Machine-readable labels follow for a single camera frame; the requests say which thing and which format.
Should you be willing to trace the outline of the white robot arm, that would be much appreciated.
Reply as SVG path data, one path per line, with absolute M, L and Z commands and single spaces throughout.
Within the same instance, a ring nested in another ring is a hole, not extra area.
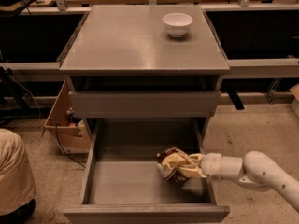
M 299 211 L 299 181 L 271 158 L 251 151 L 244 158 L 220 153 L 195 153 L 171 147 L 157 154 L 157 168 L 164 180 L 174 183 L 190 178 L 230 180 L 247 189 L 273 189 Z

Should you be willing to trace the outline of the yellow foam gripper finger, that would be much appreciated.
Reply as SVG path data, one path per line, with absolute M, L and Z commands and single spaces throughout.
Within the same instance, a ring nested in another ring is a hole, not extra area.
M 179 167 L 179 172 L 186 178 L 206 178 L 202 169 L 198 166 L 194 167 Z
M 162 160 L 163 168 L 175 169 L 179 167 L 194 167 L 198 166 L 204 155 L 201 153 L 195 153 L 188 155 L 184 152 L 174 152 L 167 155 Z

